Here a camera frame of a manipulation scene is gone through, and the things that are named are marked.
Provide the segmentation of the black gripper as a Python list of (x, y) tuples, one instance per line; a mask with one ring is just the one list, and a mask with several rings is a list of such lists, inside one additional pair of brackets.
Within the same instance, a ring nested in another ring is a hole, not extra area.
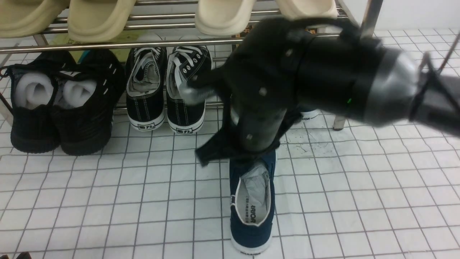
[(202, 165), (219, 159), (252, 161), (279, 146), (286, 111), (296, 105), (292, 78), (283, 70), (282, 59), (292, 56), (292, 45), (305, 29), (302, 20), (263, 20), (223, 66), (179, 85), (187, 105), (213, 96), (224, 104), (222, 127), (196, 150)]

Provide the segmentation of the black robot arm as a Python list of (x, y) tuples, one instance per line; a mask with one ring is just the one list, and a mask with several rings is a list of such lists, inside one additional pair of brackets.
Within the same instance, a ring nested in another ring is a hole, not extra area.
[(178, 87), (188, 105), (218, 96), (223, 125), (196, 149), (217, 159), (252, 162), (277, 149), (310, 106), (381, 127), (407, 119), (459, 136), (459, 78), (442, 76), (430, 54), (417, 65), (401, 49), (363, 36), (348, 20), (282, 17), (259, 22), (225, 64)]

